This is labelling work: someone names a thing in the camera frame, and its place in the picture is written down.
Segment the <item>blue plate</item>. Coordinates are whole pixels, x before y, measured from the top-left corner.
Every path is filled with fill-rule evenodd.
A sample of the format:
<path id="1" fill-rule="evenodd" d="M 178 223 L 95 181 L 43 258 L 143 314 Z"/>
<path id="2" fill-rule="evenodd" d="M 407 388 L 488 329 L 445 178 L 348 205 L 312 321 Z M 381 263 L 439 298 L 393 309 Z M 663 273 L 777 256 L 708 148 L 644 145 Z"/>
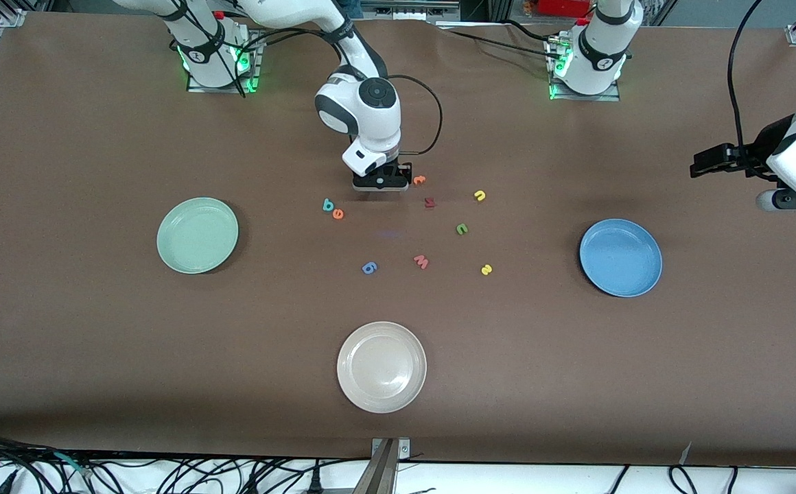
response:
<path id="1" fill-rule="evenodd" d="M 591 225 L 580 240 L 578 259 L 592 285 L 618 298 L 650 292 L 664 269 L 655 238 L 639 224 L 620 218 Z"/>

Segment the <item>beige plate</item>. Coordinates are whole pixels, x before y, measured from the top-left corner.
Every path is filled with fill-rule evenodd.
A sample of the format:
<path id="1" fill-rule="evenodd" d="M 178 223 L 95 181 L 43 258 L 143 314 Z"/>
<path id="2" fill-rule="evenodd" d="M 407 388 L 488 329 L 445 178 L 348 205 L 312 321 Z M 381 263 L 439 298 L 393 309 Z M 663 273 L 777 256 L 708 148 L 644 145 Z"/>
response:
<path id="1" fill-rule="evenodd" d="M 422 391 L 427 371 L 422 343 L 397 322 L 358 327 L 345 338 L 336 359 L 342 393 L 357 408 L 374 414 L 409 406 Z"/>

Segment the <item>light green plate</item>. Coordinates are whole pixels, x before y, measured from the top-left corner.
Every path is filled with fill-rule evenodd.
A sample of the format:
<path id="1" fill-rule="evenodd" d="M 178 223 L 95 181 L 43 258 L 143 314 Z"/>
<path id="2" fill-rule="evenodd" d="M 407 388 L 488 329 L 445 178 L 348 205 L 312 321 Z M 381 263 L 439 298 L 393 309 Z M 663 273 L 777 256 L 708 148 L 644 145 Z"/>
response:
<path id="1" fill-rule="evenodd" d="M 222 265 L 240 235 L 234 211 L 209 197 L 182 201 L 166 213 L 156 234 L 159 257 L 173 271 L 200 274 Z"/>

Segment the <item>red box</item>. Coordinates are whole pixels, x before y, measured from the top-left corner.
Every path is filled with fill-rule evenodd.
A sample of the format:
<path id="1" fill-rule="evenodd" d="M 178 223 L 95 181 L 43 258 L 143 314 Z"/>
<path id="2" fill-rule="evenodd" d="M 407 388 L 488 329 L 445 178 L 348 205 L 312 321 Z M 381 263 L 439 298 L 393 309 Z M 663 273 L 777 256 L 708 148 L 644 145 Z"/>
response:
<path id="1" fill-rule="evenodd" d="M 540 15 L 554 18 L 583 18 L 593 0 L 536 0 Z"/>

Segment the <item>brown table cover sheet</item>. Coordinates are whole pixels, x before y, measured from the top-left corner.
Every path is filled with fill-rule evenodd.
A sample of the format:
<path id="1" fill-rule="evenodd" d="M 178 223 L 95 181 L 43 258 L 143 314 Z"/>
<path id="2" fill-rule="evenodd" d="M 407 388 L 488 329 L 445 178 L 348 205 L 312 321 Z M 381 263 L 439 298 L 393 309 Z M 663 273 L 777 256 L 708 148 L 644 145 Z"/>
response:
<path id="1" fill-rule="evenodd" d="M 762 212 L 762 180 L 688 175 L 736 138 L 732 31 L 639 31 L 620 100 L 583 102 L 549 99 L 530 54 L 417 20 L 358 28 L 444 106 L 405 193 L 352 189 L 348 141 L 314 112 L 336 66 L 318 38 L 267 48 L 240 97 L 188 93 L 157 18 L 34 13 L 5 31 L 0 437 L 355 457 L 404 436 L 427 460 L 631 464 L 692 441 L 690 462 L 796 465 L 796 212 Z M 198 197 L 240 235 L 213 271 L 179 273 L 156 234 Z M 659 245 L 646 294 L 582 271 L 584 232 L 612 218 Z M 428 362 L 389 414 L 336 377 L 345 338 L 378 321 Z"/>

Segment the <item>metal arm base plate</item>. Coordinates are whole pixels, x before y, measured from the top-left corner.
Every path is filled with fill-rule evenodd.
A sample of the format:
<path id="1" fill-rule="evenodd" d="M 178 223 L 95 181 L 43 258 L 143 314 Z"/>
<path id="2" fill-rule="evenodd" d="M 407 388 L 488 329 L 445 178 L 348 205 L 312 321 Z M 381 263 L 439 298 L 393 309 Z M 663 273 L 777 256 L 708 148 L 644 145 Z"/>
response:
<path id="1" fill-rule="evenodd" d="M 223 34 L 203 46 L 177 46 L 182 65 L 187 72 L 190 93 L 236 93 L 242 96 L 256 93 L 261 73 L 264 45 L 251 46 L 247 26 L 228 22 Z"/>
<path id="2" fill-rule="evenodd" d="M 548 92 L 551 100 L 617 102 L 620 100 L 618 78 L 627 60 L 626 53 L 602 56 L 594 51 L 577 52 L 577 38 L 570 31 L 559 32 L 543 41 L 548 60 Z"/>

